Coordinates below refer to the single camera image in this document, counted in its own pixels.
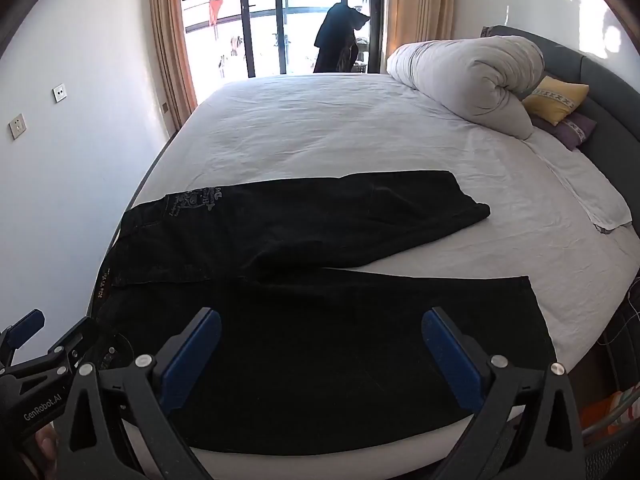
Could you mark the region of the left hand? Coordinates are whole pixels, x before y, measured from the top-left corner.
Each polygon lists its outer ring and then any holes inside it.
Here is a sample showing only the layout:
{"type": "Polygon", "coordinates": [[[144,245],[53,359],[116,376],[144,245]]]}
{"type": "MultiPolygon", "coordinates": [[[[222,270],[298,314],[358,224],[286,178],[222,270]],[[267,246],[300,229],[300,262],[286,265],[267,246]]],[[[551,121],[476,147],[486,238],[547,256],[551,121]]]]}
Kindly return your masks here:
{"type": "Polygon", "coordinates": [[[22,460],[35,479],[58,478],[58,434],[52,424],[42,427],[28,440],[22,460]]]}

